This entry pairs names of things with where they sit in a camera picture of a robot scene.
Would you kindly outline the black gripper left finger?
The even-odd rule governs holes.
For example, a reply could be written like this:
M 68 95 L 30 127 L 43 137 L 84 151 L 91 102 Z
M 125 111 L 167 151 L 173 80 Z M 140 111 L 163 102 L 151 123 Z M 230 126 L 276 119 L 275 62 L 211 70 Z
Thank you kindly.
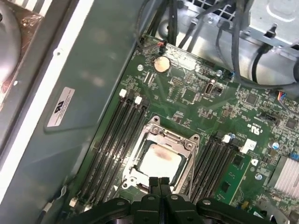
M 80 224 L 157 224 L 160 221 L 160 196 L 156 194 L 159 178 L 149 178 L 149 193 L 130 203 L 111 199 L 79 215 Z

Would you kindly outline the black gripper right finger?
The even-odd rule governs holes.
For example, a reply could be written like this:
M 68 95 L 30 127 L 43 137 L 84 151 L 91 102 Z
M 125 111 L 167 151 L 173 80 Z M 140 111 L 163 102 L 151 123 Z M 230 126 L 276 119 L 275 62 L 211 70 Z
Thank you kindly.
M 254 218 L 228 204 L 203 198 L 196 204 L 172 194 L 168 177 L 159 179 L 166 224 L 252 224 Z

